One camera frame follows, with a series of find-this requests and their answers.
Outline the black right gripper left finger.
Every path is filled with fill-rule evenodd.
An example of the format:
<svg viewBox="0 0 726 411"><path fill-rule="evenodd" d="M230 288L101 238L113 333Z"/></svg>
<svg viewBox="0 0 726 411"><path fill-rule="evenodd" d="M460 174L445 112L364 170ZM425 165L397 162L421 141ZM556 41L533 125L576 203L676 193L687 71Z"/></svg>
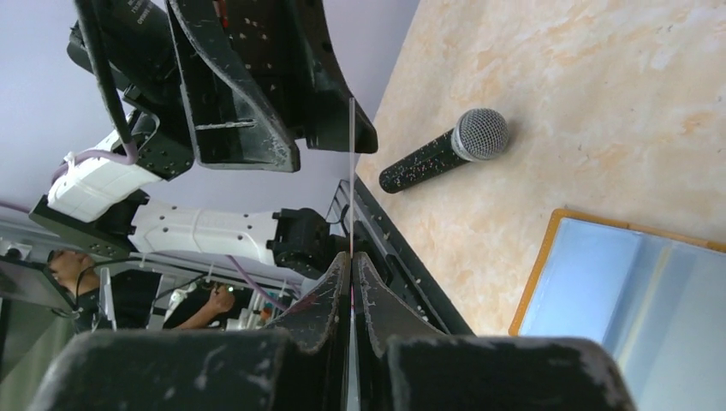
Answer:
<svg viewBox="0 0 726 411"><path fill-rule="evenodd" d="M323 280L270 329L280 338L269 410L344 410L348 396L351 254L340 252Z"/></svg>

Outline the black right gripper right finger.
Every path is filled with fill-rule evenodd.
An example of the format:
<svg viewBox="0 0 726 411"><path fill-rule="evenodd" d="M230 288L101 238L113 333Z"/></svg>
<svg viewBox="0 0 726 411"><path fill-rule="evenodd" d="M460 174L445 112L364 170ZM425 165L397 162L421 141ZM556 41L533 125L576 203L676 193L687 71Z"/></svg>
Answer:
<svg viewBox="0 0 726 411"><path fill-rule="evenodd" d="M409 410L411 388L402 364L402 344L443 333L385 285L367 253L354 254L351 275L361 408Z"/></svg>

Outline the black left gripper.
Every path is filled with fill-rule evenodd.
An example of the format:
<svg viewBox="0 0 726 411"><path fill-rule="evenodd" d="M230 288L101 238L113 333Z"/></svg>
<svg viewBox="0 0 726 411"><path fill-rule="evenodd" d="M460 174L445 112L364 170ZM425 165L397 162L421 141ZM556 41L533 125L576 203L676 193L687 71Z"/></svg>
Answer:
<svg viewBox="0 0 726 411"><path fill-rule="evenodd" d="M189 170L193 155L213 170L298 171L292 134L233 50L212 3L166 5L170 24L151 1L77 1L68 40L76 65L87 72L107 66L102 93L116 89L133 107L128 132L137 165L167 181Z"/></svg>

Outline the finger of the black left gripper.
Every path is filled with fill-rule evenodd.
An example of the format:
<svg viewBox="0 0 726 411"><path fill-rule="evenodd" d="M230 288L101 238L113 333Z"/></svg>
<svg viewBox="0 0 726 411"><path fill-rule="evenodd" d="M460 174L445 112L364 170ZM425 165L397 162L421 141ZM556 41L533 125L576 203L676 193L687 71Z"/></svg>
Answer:
<svg viewBox="0 0 726 411"><path fill-rule="evenodd" d="M353 97L320 1L228 1L233 49L284 126L311 149L371 154L378 134Z"/></svg>

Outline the yellow leather card holder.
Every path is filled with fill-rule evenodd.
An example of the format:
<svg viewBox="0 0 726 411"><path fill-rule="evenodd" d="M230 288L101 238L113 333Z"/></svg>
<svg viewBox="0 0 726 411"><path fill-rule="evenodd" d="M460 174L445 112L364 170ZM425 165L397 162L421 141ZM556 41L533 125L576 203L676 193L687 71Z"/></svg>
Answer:
<svg viewBox="0 0 726 411"><path fill-rule="evenodd" d="M725 245L554 210L509 334L599 343L641 410L722 410Z"/></svg>

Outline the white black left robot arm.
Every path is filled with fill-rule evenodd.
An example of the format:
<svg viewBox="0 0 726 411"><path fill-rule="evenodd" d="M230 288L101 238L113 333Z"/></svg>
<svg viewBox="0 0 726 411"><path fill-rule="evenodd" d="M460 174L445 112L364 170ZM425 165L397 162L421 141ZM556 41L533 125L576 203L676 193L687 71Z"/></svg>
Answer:
<svg viewBox="0 0 726 411"><path fill-rule="evenodd" d="M68 156L30 218L90 253L196 252L316 279L348 250L316 211L229 213L151 199L194 164L294 173L296 144L374 153L320 1L78 1L68 54L94 74L114 131Z"/></svg>

